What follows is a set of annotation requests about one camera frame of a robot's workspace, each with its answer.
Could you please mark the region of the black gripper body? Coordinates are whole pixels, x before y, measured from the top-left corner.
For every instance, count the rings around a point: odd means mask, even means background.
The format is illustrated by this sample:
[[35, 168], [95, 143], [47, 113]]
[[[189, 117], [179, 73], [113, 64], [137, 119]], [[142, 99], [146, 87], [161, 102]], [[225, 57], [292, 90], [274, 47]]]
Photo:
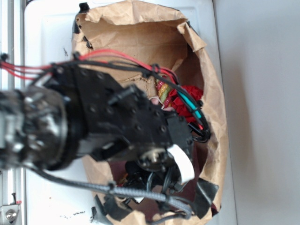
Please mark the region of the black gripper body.
[[145, 198], [162, 202], [159, 195], [179, 193], [188, 183], [188, 153], [185, 150], [146, 154], [141, 161], [125, 163], [118, 198], [140, 204]]

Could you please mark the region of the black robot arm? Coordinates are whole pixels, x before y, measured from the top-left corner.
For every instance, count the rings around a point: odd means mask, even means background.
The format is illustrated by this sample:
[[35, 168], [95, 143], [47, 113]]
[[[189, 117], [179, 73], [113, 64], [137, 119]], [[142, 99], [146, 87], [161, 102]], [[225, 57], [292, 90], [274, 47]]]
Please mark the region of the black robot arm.
[[56, 179], [107, 195], [171, 201], [152, 192], [148, 174], [176, 192], [195, 177], [193, 140], [185, 119], [153, 104], [135, 85], [122, 87], [109, 74], [71, 62], [45, 70], [23, 90], [0, 94], [0, 167], [27, 167], [51, 180], [49, 171], [91, 156], [126, 161], [142, 181], [116, 187]]

